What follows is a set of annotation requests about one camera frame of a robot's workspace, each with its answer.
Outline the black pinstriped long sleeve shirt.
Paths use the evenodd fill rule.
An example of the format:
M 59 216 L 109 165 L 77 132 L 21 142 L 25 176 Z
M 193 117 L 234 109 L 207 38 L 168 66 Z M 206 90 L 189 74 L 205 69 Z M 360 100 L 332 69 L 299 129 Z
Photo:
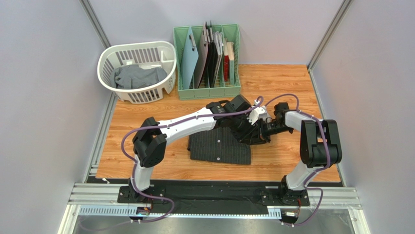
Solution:
M 251 164 L 251 147 L 240 143 L 229 128 L 202 131 L 189 136 L 190 159 L 197 161 Z

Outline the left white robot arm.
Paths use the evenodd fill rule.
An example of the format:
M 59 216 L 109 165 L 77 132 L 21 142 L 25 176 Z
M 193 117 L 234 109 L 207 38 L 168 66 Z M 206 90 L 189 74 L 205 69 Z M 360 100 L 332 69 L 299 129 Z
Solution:
M 140 128 L 128 132 L 135 134 L 133 143 L 134 162 L 131 184 L 135 192 L 141 193 L 150 187 L 154 167 L 163 159 L 166 147 L 184 137 L 218 128 L 229 128 L 237 140 L 243 140 L 246 131 L 259 128 L 259 122 L 266 117 L 259 96 L 254 104 L 242 95 L 230 101 L 211 102 L 206 107 L 186 116 L 171 120 L 156 121 L 147 118 Z

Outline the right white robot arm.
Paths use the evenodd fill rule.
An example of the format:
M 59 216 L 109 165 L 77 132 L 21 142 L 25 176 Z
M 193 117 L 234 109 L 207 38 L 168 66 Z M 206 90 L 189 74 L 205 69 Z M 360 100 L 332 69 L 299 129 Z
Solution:
M 302 111 L 290 110 L 286 102 L 274 106 L 276 120 L 266 128 L 267 134 L 300 132 L 301 161 L 285 175 L 279 187 L 280 196 L 293 197 L 303 194 L 309 182 L 321 171 L 342 160 L 337 122 L 319 119 Z

